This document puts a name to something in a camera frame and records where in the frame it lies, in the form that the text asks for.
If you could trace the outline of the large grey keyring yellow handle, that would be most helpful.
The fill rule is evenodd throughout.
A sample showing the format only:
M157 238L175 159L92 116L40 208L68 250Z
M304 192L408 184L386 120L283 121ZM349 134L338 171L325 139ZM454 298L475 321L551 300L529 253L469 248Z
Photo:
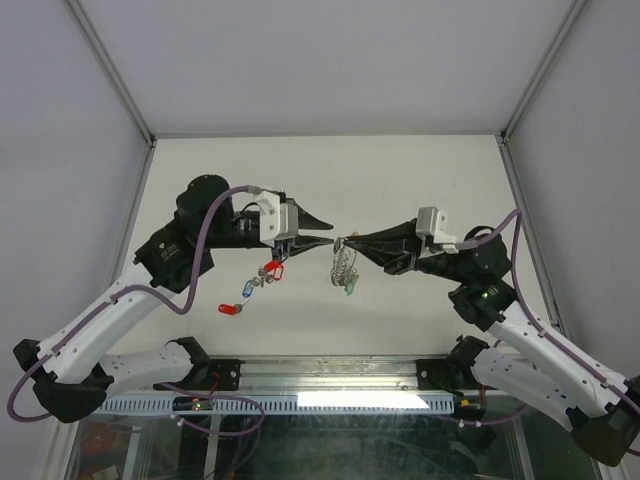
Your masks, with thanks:
M330 270L330 281L334 287L344 287L352 280L359 280L356 269L357 252L345 244L345 237L338 237L333 245L333 261Z

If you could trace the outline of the blue key tag with key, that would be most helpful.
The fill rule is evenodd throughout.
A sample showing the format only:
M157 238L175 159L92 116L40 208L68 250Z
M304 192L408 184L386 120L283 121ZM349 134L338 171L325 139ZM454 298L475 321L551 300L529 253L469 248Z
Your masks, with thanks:
M254 285L252 280L248 280L242 290L242 296L244 298L250 298L254 290Z

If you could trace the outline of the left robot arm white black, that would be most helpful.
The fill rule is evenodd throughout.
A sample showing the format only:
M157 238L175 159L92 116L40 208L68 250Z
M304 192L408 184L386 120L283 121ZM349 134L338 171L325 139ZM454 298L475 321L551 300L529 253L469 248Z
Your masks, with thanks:
M263 269L274 277L289 258L331 244L321 234L332 228L283 191L232 187L213 174L191 180L172 219L97 300L50 337L14 347L24 374L7 401L8 415L20 423L50 417L74 423L138 387L201 387L211 360L193 337L146 352L109 351L160 306L187 314L200 277L214 267L213 250L267 248L271 260Z

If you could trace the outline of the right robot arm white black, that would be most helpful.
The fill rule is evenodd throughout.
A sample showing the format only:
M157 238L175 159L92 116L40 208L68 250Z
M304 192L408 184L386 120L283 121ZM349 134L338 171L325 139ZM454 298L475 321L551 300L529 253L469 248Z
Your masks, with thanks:
M477 227L459 241L445 223L442 212L426 208L411 221L349 236L344 244L388 275L417 271L457 283L448 298L460 318L527 362L510 362L497 348L465 337L447 357L450 381L510 394L563 427L592 459L618 466L639 435L639 380L594 359L531 310L516 274L518 247L505 246L502 226Z

